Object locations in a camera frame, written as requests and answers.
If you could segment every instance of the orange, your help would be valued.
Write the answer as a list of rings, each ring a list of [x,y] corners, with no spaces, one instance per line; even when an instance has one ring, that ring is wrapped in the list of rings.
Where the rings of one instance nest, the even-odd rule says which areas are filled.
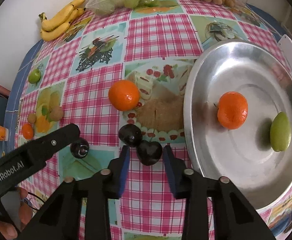
[[[29,123],[26,123],[22,126],[22,135],[26,140],[30,140],[33,138],[34,136],[33,127]]]
[[[247,115],[248,103],[242,94],[227,92],[219,99],[217,118],[223,127],[237,129],[245,122]]]
[[[138,87],[129,80],[115,82],[109,89],[110,103],[119,111],[132,110],[140,98]]]

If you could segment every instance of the table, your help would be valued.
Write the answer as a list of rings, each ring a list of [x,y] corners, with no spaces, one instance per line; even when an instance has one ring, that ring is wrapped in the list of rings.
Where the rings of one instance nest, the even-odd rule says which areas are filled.
[[[170,143],[174,154],[191,167],[182,102],[192,65],[220,38],[211,35],[209,28],[227,26],[225,35],[264,47],[290,71],[272,33],[251,18],[249,11],[231,11],[193,0],[161,1],[165,9],[156,13],[122,9],[100,18],[87,11],[67,35],[51,42],[39,41],[27,53],[7,105],[5,127],[10,134],[4,150],[9,152],[25,143],[21,127],[33,112],[41,120],[35,125],[35,138],[73,122],[91,149],[86,158],[78,160],[69,147],[64,148],[44,169],[23,181],[22,187],[47,199],[65,176],[84,179],[106,168],[120,152],[117,132],[126,123],[140,126],[145,139]],[[34,68],[42,72],[42,78],[30,85],[26,80]],[[139,108],[127,112],[117,111],[108,100],[110,86],[123,78],[134,81],[142,95]],[[48,122],[43,109],[56,104],[62,106],[64,118],[58,123]],[[155,105],[159,119],[151,115]],[[112,238],[180,239],[185,201],[175,200],[170,193],[162,160],[147,167],[139,162],[134,149],[131,155],[125,192],[120,200],[109,201]],[[41,205],[32,196],[30,201],[37,208]],[[207,202],[209,239],[214,239],[212,204],[209,199]],[[273,233],[284,239],[283,231],[292,228],[292,187],[278,203],[258,212]],[[80,238],[84,214],[85,199]]]

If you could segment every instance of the silver bowl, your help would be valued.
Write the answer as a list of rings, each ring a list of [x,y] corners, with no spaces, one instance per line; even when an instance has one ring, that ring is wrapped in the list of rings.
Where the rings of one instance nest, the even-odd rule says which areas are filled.
[[[237,91],[248,102],[248,116],[236,130],[217,120],[219,98]],[[292,77],[266,50],[242,40],[222,41],[194,64],[186,86],[184,128],[193,168],[203,176],[229,177],[255,209],[282,197],[292,185],[289,148],[274,152],[269,130],[284,111],[292,132]]]

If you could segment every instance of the banana bunch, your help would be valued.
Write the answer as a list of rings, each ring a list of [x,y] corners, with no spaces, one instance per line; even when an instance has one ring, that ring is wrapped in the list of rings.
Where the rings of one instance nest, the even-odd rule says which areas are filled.
[[[41,38],[44,41],[52,41],[67,31],[71,23],[85,12],[86,8],[78,8],[85,1],[71,1],[50,20],[47,19],[45,13],[38,15],[42,22]]]

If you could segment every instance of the green mango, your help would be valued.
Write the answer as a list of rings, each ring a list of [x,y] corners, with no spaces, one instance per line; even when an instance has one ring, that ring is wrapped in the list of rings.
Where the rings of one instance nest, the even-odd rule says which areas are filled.
[[[290,144],[291,127],[286,113],[277,114],[270,127],[270,144],[275,152],[285,151]]]

